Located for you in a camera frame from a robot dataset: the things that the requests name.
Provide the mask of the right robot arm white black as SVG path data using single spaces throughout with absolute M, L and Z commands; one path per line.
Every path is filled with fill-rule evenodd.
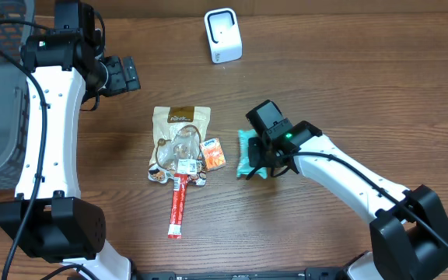
M 257 133 L 248 142 L 254 171 L 310 178 L 368 224 L 372 249 L 337 271 L 337 279 L 434 279 L 448 268 L 448 216 L 435 191 L 410 190 L 374 173 L 313 124 L 292 124 L 271 100 L 246 118 Z

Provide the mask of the teal packet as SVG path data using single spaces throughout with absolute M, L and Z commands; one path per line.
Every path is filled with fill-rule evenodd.
M 240 159 L 236 168 L 236 177 L 246 177 L 254 168 L 250 165 L 250 159 L 248 156 L 248 142 L 251 138 L 257 137 L 255 130 L 239 130 L 238 139 L 240 144 Z

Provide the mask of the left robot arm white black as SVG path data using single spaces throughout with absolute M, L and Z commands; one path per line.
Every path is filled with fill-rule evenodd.
M 140 89 L 131 58 L 106 56 L 100 14 L 58 1 L 54 25 L 27 38 L 17 68 L 26 76 L 29 120 L 23 169 L 11 201 L 0 202 L 0 227 L 13 250 L 72 269 L 85 279 L 137 279 L 133 260 L 107 241 L 103 210 L 81 197 L 77 134 L 87 100 Z

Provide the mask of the orange tissue pack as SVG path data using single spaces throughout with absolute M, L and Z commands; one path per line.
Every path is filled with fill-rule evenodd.
M 205 166 L 208 171 L 223 168 L 226 159 L 218 138 L 211 138 L 200 144 L 200 149 L 205 159 Z

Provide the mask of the beige snack pouch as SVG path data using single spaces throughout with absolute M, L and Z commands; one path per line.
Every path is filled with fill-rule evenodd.
M 211 118 L 209 107 L 155 107 L 153 110 L 154 149 L 149 160 L 148 179 L 166 184 L 178 173 L 188 183 L 202 187 L 207 175 L 201 143 Z

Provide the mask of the red stick snack packet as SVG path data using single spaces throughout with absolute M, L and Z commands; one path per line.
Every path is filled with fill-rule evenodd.
M 168 229 L 168 237 L 170 239 L 182 238 L 181 226 L 184 214 L 184 203 L 187 194 L 187 182 L 187 174 L 175 174 L 173 182 L 173 201 Z

